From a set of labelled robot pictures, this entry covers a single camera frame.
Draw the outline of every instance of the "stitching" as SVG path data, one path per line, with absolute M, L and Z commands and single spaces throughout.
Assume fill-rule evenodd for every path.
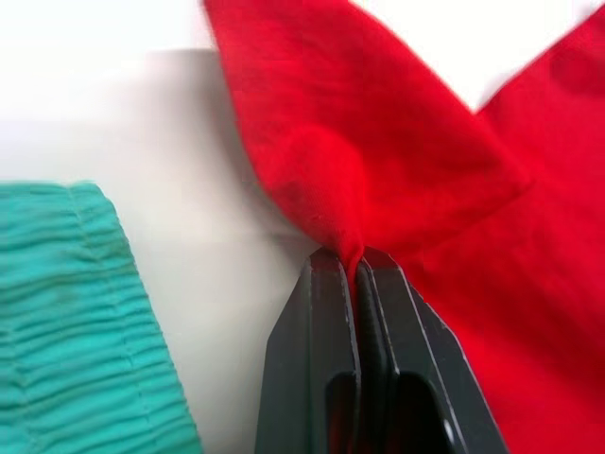
M 71 200 L 72 206 L 74 207 L 74 214 L 76 215 L 76 219 L 78 221 L 78 227 L 82 233 L 82 238 L 84 239 L 84 244 L 86 246 L 86 249 L 88 250 L 88 252 L 90 253 L 91 257 L 93 258 L 93 260 L 95 261 L 96 265 L 98 266 L 98 268 L 101 271 L 101 275 L 103 275 L 103 279 L 105 280 L 108 289 L 111 293 L 111 298 L 110 301 L 112 301 L 112 309 L 113 312 L 115 313 L 117 319 L 119 320 L 119 324 L 120 324 L 120 332 L 121 332 L 121 338 L 122 338 L 122 344 L 124 345 L 124 350 L 126 352 L 126 358 L 130 364 L 130 368 L 131 371 L 134 373 L 135 375 L 135 382 L 136 382 L 136 389 L 137 392 L 139 394 L 139 399 L 141 401 L 141 406 L 143 408 L 143 414 L 145 416 L 146 422 L 147 422 L 147 427 L 148 427 L 148 433 L 151 435 L 151 439 L 153 440 L 153 444 L 155 447 L 155 452 L 159 452 L 158 451 L 158 443 L 156 440 L 155 435 L 153 434 L 153 431 L 151 430 L 151 418 L 150 418 L 150 412 L 149 412 L 149 408 L 147 407 L 146 404 L 146 400 L 143 396 L 143 390 L 141 389 L 141 383 L 138 379 L 138 372 L 137 369 L 134 367 L 134 361 L 132 360 L 132 354 L 131 351 L 129 349 L 128 343 L 126 341 L 126 329 L 125 329 L 125 325 L 124 325 L 124 320 L 122 317 L 120 317 L 119 315 L 119 311 L 117 308 L 117 298 L 116 298 L 116 292 L 115 292 L 115 288 L 112 284 L 112 280 L 106 275 L 103 265 L 101 263 L 101 261 L 99 260 L 99 258 L 93 253 L 93 249 L 91 248 L 91 242 L 90 242 L 90 238 L 87 236 L 86 231 L 84 230 L 84 223 L 82 222 L 82 217 L 80 215 L 79 212 L 79 206 L 76 202 L 76 199 L 74 198 L 74 194 L 72 192 L 72 188 L 70 186 L 65 187 L 65 189 L 67 190 L 67 194 L 69 195 L 69 198 Z

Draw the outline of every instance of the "red fabric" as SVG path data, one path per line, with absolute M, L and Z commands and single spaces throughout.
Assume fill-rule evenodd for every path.
M 605 8 L 468 111 L 342 0 L 206 0 L 259 179 L 354 269 L 389 252 L 514 453 L 605 443 Z

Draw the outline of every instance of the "white background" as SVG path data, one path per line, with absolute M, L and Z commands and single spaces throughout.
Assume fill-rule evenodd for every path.
M 476 108 L 597 0 L 358 0 Z M 0 180 L 112 199 L 209 454 L 252 453 L 265 342 L 315 245 L 258 189 L 191 0 L 0 0 Z

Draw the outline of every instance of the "teal garment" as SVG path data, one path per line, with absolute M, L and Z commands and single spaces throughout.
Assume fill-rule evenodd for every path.
M 0 453 L 200 453 L 112 204 L 0 185 Z

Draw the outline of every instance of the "white surface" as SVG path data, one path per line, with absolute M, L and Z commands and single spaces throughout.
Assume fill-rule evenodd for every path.
M 358 3 L 475 107 L 600 2 Z M 256 186 L 216 54 L 175 50 L 211 46 L 196 4 L 0 0 L 0 180 L 101 186 L 206 452 L 246 454 L 265 342 L 314 245 Z

